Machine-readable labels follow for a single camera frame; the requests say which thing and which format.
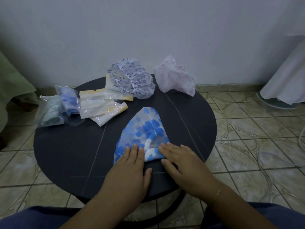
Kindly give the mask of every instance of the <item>gold bracelet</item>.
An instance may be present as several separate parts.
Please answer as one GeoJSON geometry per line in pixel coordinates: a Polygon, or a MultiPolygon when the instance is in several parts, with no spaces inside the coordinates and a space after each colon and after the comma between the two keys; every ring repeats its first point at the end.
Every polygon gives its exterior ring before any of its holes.
{"type": "Polygon", "coordinates": [[[223,185],[223,183],[220,184],[219,190],[218,190],[218,192],[217,192],[215,198],[214,198],[213,201],[211,202],[210,207],[212,207],[212,206],[214,205],[215,201],[217,200],[218,195],[219,195],[219,193],[220,193],[220,191],[221,191],[221,189],[222,189],[222,185],[223,185]]]}

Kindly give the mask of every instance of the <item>green cloth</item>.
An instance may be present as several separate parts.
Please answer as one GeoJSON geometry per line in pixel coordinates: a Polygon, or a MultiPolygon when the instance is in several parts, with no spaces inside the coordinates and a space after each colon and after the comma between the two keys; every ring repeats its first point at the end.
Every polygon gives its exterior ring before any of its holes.
{"type": "Polygon", "coordinates": [[[36,89],[30,84],[0,51],[0,132],[7,123],[7,103],[16,97],[22,102],[39,104],[34,93],[36,89]]]}

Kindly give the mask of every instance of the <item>blue floral fabric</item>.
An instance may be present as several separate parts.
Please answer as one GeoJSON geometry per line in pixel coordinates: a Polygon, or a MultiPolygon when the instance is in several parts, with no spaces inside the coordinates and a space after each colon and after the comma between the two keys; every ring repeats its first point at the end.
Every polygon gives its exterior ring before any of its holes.
{"type": "Polygon", "coordinates": [[[154,108],[142,108],[123,129],[121,137],[116,144],[114,161],[124,154],[127,146],[132,147],[137,144],[145,151],[145,161],[164,158],[158,151],[161,143],[166,144],[169,139],[162,125],[160,116],[154,108]]]}
{"type": "Polygon", "coordinates": [[[153,77],[136,59],[123,59],[107,70],[109,79],[120,86],[121,92],[139,99],[149,98],[155,92],[153,77]]]}

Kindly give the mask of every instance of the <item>round black table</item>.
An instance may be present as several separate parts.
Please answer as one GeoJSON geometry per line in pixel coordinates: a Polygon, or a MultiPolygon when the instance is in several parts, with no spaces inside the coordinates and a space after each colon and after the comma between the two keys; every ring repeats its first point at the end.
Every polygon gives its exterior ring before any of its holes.
{"type": "MultiPolygon", "coordinates": [[[[86,202],[101,188],[113,166],[116,143],[122,130],[143,107],[155,108],[171,143],[187,145],[206,161],[216,139],[216,120],[207,101],[196,92],[194,97],[176,90],[163,93],[156,80],[155,93],[148,99],[127,101],[128,109],[99,127],[91,119],[78,126],[57,125],[37,128],[34,153],[44,174],[63,190],[86,202]]],[[[77,91],[105,87],[105,77],[75,88],[77,91]]],[[[178,188],[160,160],[146,162],[152,167],[151,185],[143,202],[165,196],[178,188]]]]}

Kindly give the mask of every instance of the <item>hand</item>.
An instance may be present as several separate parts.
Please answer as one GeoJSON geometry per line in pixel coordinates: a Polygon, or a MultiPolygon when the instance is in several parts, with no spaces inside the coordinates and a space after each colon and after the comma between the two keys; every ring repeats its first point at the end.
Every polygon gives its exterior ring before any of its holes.
{"type": "Polygon", "coordinates": [[[145,197],[150,185],[152,168],[143,176],[144,149],[136,144],[130,150],[126,147],[124,154],[117,160],[105,177],[97,199],[101,204],[115,208],[116,215],[124,219],[133,212],[145,197]]]}
{"type": "Polygon", "coordinates": [[[221,186],[219,182],[189,147],[171,143],[158,148],[167,159],[161,162],[174,181],[187,193],[211,204],[221,186]]]}

